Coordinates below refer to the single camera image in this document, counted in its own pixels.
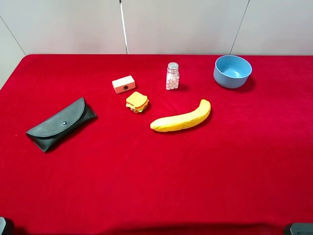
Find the toy sandwich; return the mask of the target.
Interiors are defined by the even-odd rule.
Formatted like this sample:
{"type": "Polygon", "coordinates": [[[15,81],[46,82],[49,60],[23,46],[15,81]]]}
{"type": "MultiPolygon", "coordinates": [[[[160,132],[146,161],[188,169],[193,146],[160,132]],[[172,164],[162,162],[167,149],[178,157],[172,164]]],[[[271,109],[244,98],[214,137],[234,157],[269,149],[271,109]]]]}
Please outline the toy sandwich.
{"type": "Polygon", "coordinates": [[[134,113],[141,113],[148,105],[148,103],[148,97],[139,92],[132,93],[126,99],[126,107],[130,108],[134,113]]]}

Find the dark object bottom right corner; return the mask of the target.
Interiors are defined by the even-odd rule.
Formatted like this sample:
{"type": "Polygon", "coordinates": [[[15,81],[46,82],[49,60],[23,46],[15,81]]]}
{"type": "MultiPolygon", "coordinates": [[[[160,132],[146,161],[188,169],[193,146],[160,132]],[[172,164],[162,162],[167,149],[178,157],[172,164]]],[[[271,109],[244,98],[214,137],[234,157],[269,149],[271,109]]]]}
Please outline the dark object bottom right corner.
{"type": "Polygon", "coordinates": [[[284,235],[313,235],[313,223],[288,224],[283,231],[284,235]]]}

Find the yellow toy banana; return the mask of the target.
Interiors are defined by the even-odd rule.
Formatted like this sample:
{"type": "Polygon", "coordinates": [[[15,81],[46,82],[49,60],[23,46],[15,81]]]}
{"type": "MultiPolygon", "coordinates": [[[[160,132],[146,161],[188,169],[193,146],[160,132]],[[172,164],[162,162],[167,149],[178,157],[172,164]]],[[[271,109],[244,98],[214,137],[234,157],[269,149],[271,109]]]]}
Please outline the yellow toy banana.
{"type": "Polygon", "coordinates": [[[158,118],[150,124],[150,128],[157,132],[173,132],[188,129],[205,121],[210,111],[210,102],[202,99],[198,108],[194,111],[176,116],[158,118]]]}

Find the glass bottle of white pills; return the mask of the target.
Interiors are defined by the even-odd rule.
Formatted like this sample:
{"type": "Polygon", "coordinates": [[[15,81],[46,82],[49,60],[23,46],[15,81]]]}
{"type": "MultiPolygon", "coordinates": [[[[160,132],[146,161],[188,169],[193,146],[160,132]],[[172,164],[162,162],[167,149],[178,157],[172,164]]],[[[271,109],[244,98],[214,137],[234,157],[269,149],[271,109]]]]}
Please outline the glass bottle of white pills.
{"type": "Polygon", "coordinates": [[[176,62],[171,62],[167,66],[166,73],[166,90],[174,90],[179,87],[179,65],[176,62]]]}

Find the blue bowl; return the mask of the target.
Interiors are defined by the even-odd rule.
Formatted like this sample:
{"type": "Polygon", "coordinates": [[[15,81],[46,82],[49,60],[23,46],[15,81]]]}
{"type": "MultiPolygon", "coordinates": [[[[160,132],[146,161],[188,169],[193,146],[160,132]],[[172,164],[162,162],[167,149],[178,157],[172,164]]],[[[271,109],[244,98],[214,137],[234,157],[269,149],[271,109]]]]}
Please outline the blue bowl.
{"type": "Polygon", "coordinates": [[[252,73],[251,64],[235,55],[224,55],[215,62],[214,80],[222,87],[236,89],[246,83],[252,73]]]}

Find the red velvet tablecloth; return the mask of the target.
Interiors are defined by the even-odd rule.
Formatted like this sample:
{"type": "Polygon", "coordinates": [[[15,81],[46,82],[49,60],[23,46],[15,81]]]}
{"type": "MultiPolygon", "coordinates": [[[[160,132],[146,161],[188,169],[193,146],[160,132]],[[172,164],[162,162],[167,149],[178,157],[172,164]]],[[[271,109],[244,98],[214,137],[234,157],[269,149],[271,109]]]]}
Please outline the red velvet tablecloth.
{"type": "Polygon", "coordinates": [[[236,90],[216,56],[24,57],[0,91],[0,214],[22,235],[274,235],[313,220],[313,59],[247,56],[236,90]],[[166,90],[167,66],[179,87],[166,90]],[[112,81],[131,75],[117,94],[112,81]],[[146,95],[141,113],[126,107],[146,95]],[[97,114],[43,152],[26,132],[83,97],[97,114]],[[189,113],[202,123],[157,132],[189,113]]]}

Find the black leather glasses case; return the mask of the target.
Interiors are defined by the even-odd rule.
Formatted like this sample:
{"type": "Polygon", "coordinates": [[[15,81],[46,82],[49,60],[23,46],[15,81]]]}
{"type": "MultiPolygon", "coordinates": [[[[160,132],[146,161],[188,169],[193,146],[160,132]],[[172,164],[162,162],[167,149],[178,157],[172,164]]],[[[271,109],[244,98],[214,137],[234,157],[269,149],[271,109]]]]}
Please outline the black leather glasses case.
{"type": "Polygon", "coordinates": [[[43,152],[49,151],[76,129],[97,117],[83,97],[26,132],[43,152]]]}

